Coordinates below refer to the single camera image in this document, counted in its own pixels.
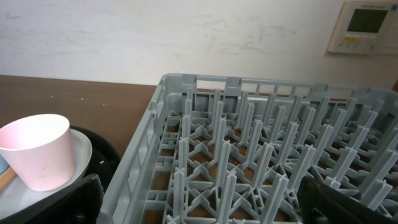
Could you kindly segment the blue plastic cup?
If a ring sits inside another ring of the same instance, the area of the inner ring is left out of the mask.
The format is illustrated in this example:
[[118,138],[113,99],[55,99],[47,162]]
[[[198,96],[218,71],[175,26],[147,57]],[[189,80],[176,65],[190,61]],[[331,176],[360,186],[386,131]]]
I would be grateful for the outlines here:
[[5,158],[3,158],[2,155],[0,155],[0,174],[5,172],[8,168],[9,168],[9,164],[7,163]]

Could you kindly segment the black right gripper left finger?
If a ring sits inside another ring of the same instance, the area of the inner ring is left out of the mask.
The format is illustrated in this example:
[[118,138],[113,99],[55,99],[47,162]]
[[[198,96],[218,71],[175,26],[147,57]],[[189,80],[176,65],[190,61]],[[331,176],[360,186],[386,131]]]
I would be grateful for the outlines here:
[[1,224],[95,224],[104,190],[90,174],[39,202],[1,220]]

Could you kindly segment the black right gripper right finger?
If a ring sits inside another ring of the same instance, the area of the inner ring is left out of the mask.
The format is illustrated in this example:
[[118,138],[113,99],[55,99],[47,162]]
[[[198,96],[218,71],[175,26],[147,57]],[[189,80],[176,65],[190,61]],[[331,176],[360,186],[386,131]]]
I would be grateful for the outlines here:
[[304,223],[397,224],[313,177],[302,179],[297,198]]

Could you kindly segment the wooden chopstick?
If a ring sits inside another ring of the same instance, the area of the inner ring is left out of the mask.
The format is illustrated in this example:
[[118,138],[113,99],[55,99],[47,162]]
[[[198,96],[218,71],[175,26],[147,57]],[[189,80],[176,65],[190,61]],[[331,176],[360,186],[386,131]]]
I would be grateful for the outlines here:
[[0,175],[0,191],[2,191],[16,176],[15,171],[8,167],[1,175]]

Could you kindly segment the pink plastic cup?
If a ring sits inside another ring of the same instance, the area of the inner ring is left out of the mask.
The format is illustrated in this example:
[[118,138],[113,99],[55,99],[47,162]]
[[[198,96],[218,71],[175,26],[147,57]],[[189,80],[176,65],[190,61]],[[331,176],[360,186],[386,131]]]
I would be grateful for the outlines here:
[[59,114],[13,121],[1,128],[1,155],[31,190],[56,189],[75,174],[70,122]]

